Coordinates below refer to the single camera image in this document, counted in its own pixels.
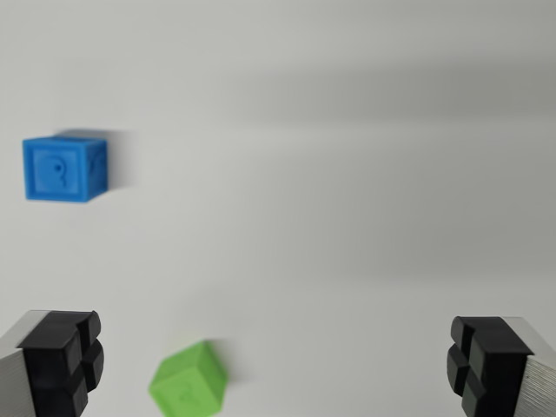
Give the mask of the black-padded silver gripper right finger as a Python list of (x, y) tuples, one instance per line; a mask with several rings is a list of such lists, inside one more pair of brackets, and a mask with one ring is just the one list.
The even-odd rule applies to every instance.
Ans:
[(447, 378), (470, 417), (555, 415), (555, 349), (521, 317), (456, 316)]

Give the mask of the black-padded silver gripper left finger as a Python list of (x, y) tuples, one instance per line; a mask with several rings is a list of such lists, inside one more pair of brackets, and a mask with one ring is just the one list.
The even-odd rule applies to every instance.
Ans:
[(1, 336), (1, 415), (80, 416), (103, 374), (95, 311), (30, 310)]

